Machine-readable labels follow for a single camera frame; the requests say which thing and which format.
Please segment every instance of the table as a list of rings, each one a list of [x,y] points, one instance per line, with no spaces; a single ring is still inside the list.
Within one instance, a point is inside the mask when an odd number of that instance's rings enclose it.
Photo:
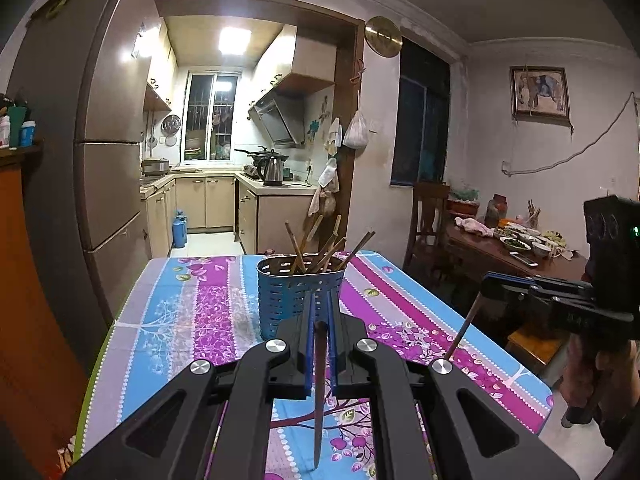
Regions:
[[[510,256],[500,240],[467,233],[453,222],[448,222],[445,227],[443,247],[448,253],[462,259],[463,271],[478,281],[489,270],[518,276],[539,274],[548,278],[580,280],[587,264],[584,256],[575,253],[570,261],[562,256],[543,260],[533,253],[527,253],[527,258],[538,263],[535,268],[528,267]]]
[[[76,458],[193,359],[223,364],[261,342],[256,265],[263,257],[156,258],[148,263],[100,352],[78,424]],[[444,355],[463,321],[370,251],[361,251],[348,265],[340,307],[365,321],[369,337],[423,364]],[[533,433],[542,429],[553,404],[551,391],[475,327],[453,361],[526,428]],[[313,471],[313,399],[277,399],[265,480],[375,476],[367,400],[338,401],[328,381],[324,393],[318,469]]]
[[[458,260],[456,267],[459,272],[476,282],[480,282],[489,271],[523,277],[539,274],[548,278],[580,280],[587,263],[584,256],[575,253],[570,261],[562,256],[543,260],[527,253],[527,258],[538,263],[537,267],[528,267],[510,256],[500,240],[467,233],[453,222],[448,222],[445,227],[443,247]],[[542,335],[539,327],[528,324],[511,333],[507,348],[529,368],[541,372],[567,338],[565,333]]]

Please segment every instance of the human hand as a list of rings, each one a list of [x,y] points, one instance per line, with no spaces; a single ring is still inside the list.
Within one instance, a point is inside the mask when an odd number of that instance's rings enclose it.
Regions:
[[[611,374],[599,403],[603,420],[619,420],[638,403],[640,376],[636,367],[637,353],[635,341],[628,341],[619,352],[598,352],[596,368]],[[594,389],[593,370],[583,361],[583,355],[580,338],[572,334],[560,393],[569,406],[579,408],[586,406]]]

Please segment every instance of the tiled floor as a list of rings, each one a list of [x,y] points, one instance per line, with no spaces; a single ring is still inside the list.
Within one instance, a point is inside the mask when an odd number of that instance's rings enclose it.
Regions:
[[[172,249],[171,256],[237,256],[244,254],[240,242],[234,241],[233,233],[190,234],[187,244],[181,249]]]
[[[554,407],[540,440],[573,467],[580,480],[593,480],[611,458],[612,450],[604,445],[595,422],[563,428],[560,421],[565,411],[566,402],[559,392],[554,392]]]

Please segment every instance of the floral tablecloth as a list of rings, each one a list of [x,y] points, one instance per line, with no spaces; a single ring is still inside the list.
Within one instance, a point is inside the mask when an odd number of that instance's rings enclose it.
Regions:
[[[236,360],[261,342],[256,264],[263,256],[157,258],[138,279],[114,322],[87,389],[76,458],[164,386],[193,359]],[[463,319],[377,253],[348,265],[340,307],[363,319],[371,338],[405,358],[444,355]],[[538,433],[550,390],[502,348],[470,327],[455,364],[526,428]],[[313,399],[276,400],[265,480],[373,478],[367,399],[336,400],[324,391],[321,462],[313,470]]]

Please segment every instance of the stainless steel kettle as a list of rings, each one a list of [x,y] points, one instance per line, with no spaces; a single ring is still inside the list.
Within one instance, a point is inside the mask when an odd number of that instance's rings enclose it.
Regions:
[[[271,150],[269,155],[263,155],[258,161],[256,164],[258,176],[262,179],[265,186],[282,186],[284,179],[284,161],[288,158],[288,155],[281,155]]]

